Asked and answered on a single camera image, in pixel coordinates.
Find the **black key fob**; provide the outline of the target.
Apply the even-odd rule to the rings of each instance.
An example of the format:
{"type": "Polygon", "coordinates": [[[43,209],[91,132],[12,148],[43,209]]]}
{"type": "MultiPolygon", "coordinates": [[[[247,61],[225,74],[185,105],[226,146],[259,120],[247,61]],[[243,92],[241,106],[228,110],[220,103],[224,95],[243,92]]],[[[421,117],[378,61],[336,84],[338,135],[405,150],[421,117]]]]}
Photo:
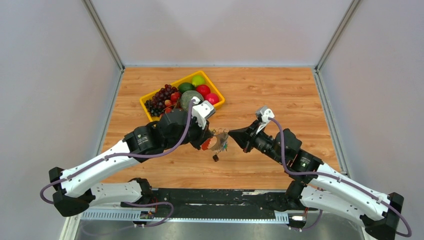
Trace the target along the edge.
{"type": "Polygon", "coordinates": [[[213,159],[215,162],[218,162],[218,161],[219,161],[219,157],[218,157],[218,155],[217,155],[217,154],[213,155],[213,156],[212,156],[212,159],[213,159]]]}

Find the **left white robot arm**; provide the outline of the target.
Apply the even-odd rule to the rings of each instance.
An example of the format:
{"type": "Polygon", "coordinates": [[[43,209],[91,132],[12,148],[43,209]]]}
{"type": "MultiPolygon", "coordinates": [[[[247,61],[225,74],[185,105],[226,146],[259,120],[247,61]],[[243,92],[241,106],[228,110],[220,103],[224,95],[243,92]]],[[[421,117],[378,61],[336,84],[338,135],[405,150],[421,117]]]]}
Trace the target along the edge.
{"type": "Polygon", "coordinates": [[[139,126],[109,150],[69,169],[49,170],[50,185],[55,192],[50,204],[64,217],[71,217],[97,205],[120,203],[122,207],[147,207],[153,201],[147,179],[133,178],[124,183],[102,183],[102,180],[149,159],[164,157],[180,145],[191,144],[200,150],[213,136],[208,118],[213,107],[200,104],[190,112],[172,110],[160,120],[139,126]]]}

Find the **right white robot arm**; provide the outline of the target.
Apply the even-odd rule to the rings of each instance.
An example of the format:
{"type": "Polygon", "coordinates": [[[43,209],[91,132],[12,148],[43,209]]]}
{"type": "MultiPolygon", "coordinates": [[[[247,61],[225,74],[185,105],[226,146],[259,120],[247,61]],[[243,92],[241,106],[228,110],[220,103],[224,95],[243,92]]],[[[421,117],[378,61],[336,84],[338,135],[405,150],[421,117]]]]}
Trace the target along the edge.
{"type": "Polygon", "coordinates": [[[356,223],[377,240],[412,236],[412,229],[401,214],[402,195],[378,192],[341,174],[303,150],[302,142],[290,129],[280,129],[272,137],[255,120],[250,126],[230,130],[228,134],[245,153],[256,149],[283,166],[293,179],[285,195],[290,208],[303,205],[335,214],[356,223]]]}

